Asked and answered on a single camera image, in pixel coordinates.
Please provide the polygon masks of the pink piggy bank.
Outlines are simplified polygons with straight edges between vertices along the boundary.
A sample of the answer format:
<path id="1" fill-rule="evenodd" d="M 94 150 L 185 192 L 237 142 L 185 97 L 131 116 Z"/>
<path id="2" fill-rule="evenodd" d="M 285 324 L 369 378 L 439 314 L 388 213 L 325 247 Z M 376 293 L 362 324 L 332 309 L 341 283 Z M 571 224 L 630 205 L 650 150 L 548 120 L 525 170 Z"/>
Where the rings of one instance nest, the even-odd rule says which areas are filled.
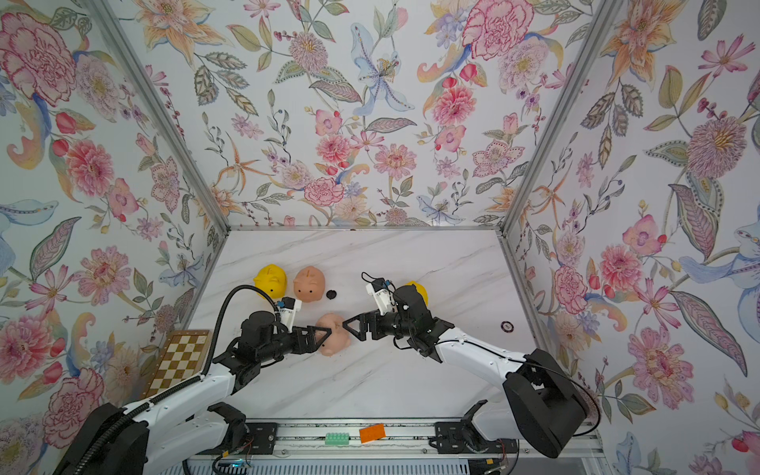
<path id="1" fill-rule="evenodd" d="M 326 293 L 326 278 L 317 267 L 301 269 L 293 281 L 295 297 L 303 303 L 314 303 L 323 299 Z"/>
<path id="2" fill-rule="evenodd" d="M 337 314 L 326 314 L 318 320 L 317 327 L 331 330 L 331 335 L 320 347 L 320 354 L 322 356 L 335 356 L 352 344 L 352 336 L 342 326 L 343 323 L 344 318 Z"/>

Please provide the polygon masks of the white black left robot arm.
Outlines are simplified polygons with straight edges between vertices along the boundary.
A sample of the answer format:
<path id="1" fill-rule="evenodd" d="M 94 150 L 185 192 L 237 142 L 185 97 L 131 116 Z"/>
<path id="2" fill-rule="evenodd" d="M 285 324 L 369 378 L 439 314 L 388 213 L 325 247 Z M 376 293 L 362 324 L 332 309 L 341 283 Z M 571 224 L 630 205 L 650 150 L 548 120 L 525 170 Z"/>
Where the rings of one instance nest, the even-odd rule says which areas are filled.
<path id="1" fill-rule="evenodd" d="M 208 368 L 150 398 L 93 411 L 57 465 L 59 474 L 158 474 L 208 450 L 230 453 L 251 435 L 227 399 L 287 354 L 317 352 L 332 331 L 287 328 L 271 312 L 241 324 L 241 335 Z"/>

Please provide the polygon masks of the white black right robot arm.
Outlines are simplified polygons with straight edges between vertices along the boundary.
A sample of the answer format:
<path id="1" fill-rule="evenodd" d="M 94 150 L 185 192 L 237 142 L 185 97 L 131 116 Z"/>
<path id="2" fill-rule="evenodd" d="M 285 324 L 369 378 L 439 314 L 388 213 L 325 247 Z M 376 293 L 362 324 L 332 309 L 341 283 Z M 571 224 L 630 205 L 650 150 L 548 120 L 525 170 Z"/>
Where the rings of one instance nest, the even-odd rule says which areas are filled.
<path id="1" fill-rule="evenodd" d="M 497 348 L 437 318 L 413 285 L 395 290 L 369 284 L 376 310 L 342 325 L 357 340 L 405 340 L 420 356 L 459 367 L 503 391 L 504 401 L 477 402 L 462 417 L 462 436 L 476 450 L 502 439 L 526 441 L 540 454 L 558 457 L 591 409 L 583 387 L 544 350 L 520 353 Z"/>

